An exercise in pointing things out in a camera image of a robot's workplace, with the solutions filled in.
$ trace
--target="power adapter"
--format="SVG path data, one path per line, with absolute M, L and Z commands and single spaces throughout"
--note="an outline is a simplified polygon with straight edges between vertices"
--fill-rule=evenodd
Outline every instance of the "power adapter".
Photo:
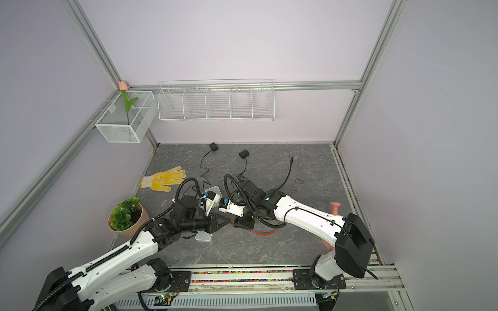
M 213 150 L 213 151 L 216 151 L 219 149 L 215 143 L 209 144 L 209 148 L 211 148 L 211 150 Z
M 239 156 L 240 156 L 241 158 L 243 158 L 243 159 L 247 158 L 247 157 L 248 157 L 248 155 L 249 155 L 249 151 L 247 151 L 247 150 L 244 150 L 244 151 L 242 151 L 241 153 L 239 153 Z

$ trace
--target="beige pot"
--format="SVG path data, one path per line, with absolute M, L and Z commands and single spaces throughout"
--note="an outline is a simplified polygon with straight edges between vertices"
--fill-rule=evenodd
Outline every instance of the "beige pot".
M 141 225 L 143 225 L 146 221 L 150 219 L 149 214 L 147 214 L 147 211 L 143 208 L 142 204 L 138 203 L 138 209 L 142 211 L 140 214 L 140 218 L 137 220 L 137 222 L 131 226 L 130 228 L 123 230 L 123 231 L 116 231 L 111 227 L 111 223 L 113 222 L 113 219 L 111 218 L 111 215 L 109 215 L 109 219 L 107 220 L 107 226 L 109 229 L 111 229 L 113 232 L 119 233 L 121 235 L 127 236 L 127 237 L 132 237 L 135 232 L 140 228 Z

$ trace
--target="green plant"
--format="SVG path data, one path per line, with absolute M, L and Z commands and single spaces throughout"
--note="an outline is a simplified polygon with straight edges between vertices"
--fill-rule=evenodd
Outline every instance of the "green plant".
M 113 219 L 111 227 L 114 230 L 123 231 L 133 226 L 131 214 L 138 210 L 138 202 L 140 202 L 140 199 L 133 197 L 119 203 L 118 207 L 111 213 L 111 218 Z
M 126 96 L 126 92 L 121 90 L 121 96 L 123 97 L 124 100 L 124 109 L 126 110 L 126 118 L 128 119 L 128 125 L 129 125 L 129 116 L 128 116 L 128 111 L 131 108 L 131 106 L 136 102 L 138 97 L 132 98 L 131 100 L 128 100 L 128 96 Z

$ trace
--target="black mounting plate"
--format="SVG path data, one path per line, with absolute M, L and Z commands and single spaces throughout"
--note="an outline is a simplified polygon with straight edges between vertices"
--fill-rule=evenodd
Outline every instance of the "black mounting plate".
M 318 288 L 315 288 L 311 285 L 311 276 L 310 276 L 310 269 L 294 269 L 292 270 L 292 281 L 294 282 L 294 288 L 296 290 L 316 290 Z M 340 290 L 346 289 L 346 281 L 344 280 L 344 276 L 342 274 L 334 277 L 332 280 L 328 282 L 326 287 L 324 289 L 336 289 L 336 281 L 337 285 L 339 286 Z
M 188 292 L 188 287 L 190 286 L 190 277 L 192 276 L 192 271 L 171 271 L 173 275 L 173 279 L 178 281 L 181 292 Z M 167 292 L 177 292 L 178 291 L 178 283 L 172 282 L 171 287 L 166 290 Z

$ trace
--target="label tag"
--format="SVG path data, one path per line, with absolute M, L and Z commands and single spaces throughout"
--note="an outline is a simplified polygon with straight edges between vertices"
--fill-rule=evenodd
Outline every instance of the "label tag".
M 116 105 L 115 105 L 115 104 L 113 104 L 113 105 L 109 108 L 109 112 L 110 112 L 111 114 L 113 114 L 113 112 L 114 112 L 115 110 L 116 110 Z

